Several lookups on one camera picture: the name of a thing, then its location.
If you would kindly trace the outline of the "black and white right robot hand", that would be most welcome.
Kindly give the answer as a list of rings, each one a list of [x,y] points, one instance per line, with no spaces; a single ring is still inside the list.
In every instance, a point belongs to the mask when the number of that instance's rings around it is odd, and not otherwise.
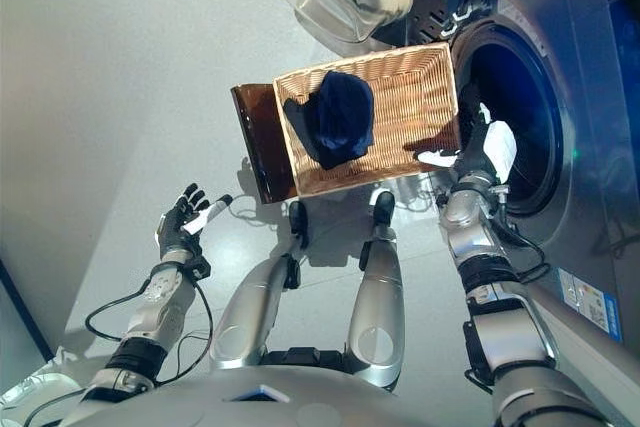
[[[495,120],[484,102],[475,110],[476,122],[466,147],[457,151],[423,150],[417,160],[426,165],[452,169],[458,178],[483,173],[491,185],[506,184],[517,156],[511,127]]]

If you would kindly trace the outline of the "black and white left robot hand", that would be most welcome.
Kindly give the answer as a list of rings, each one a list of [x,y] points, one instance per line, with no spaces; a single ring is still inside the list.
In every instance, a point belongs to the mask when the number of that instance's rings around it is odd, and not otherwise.
[[[184,250],[193,256],[200,255],[200,236],[204,228],[233,202],[224,194],[209,201],[205,192],[196,184],[188,185],[170,210],[161,216],[155,232],[160,256]]]

